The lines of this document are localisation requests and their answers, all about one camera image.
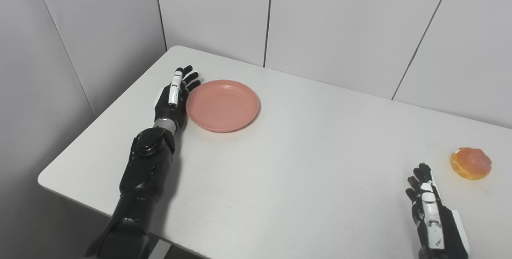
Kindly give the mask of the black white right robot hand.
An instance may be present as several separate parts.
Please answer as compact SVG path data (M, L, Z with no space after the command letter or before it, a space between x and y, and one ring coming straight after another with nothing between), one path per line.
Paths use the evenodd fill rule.
M419 259L468 259L470 247L457 210L446 207L430 166L420 163L407 178L406 195L421 248Z

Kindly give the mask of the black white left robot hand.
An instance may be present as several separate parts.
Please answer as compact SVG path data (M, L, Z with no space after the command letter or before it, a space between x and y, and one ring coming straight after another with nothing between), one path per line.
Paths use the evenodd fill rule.
M163 88L156 102L154 126L168 129L172 133L183 128L187 99L200 84L199 73L191 65L177 68L170 84Z

